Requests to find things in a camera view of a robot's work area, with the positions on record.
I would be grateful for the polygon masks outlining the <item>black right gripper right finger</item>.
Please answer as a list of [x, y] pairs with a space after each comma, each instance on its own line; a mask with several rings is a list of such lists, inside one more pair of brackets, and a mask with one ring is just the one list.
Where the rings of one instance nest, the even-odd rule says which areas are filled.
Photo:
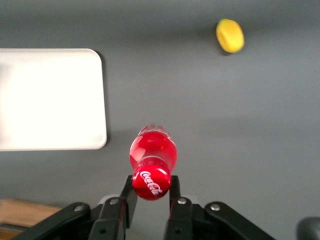
[[192, 240], [192, 202], [183, 197], [177, 175], [171, 177], [169, 189], [169, 218], [166, 222], [165, 240]]

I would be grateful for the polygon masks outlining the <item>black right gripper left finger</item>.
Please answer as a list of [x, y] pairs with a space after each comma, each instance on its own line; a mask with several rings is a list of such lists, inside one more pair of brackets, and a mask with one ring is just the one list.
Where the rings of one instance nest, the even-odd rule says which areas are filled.
[[138, 195], [129, 175], [119, 195], [110, 196], [102, 204], [97, 220], [94, 221], [90, 240], [124, 240], [135, 213]]

